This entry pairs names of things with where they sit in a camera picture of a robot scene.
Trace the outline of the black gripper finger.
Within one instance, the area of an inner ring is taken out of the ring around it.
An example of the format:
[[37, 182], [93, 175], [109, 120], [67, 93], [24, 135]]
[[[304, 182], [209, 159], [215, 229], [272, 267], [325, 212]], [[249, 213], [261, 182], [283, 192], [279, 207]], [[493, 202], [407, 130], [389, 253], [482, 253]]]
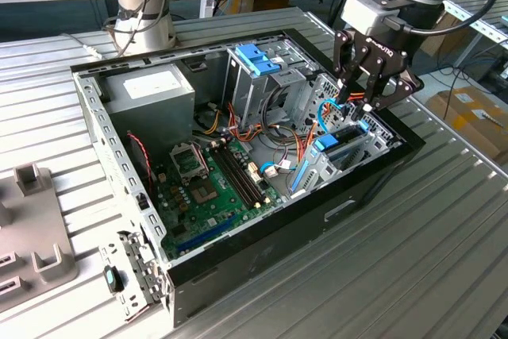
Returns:
[[352, 46], [352, 36], [349, 31], [336, 31], [334, 49], [333, 49], [333, 72], [337, 78], [337, 83], [341, 85], [336, 101], [338, 104], [347, 102], [364, 103], [364, 93], [356, 94], [354, 90], [357, 88], [356, 81], [360, 75], [354, 75], [348, 71], [348, 64], [351, 61], [354, 47]]
[[[368, 107], [372, 110], [385, 109], [424, 87], [423, 82], [407, 69], [406, 59], [373, 59], [365, 61], [361, 67], [368, 72], [369, 76], [364, 99], [352, 114], [353, 121], [359, 121], [365, 113], [369, 113]], [[394, 90], [384, 95], [384, 89], [390, 79], [395, 81]]]

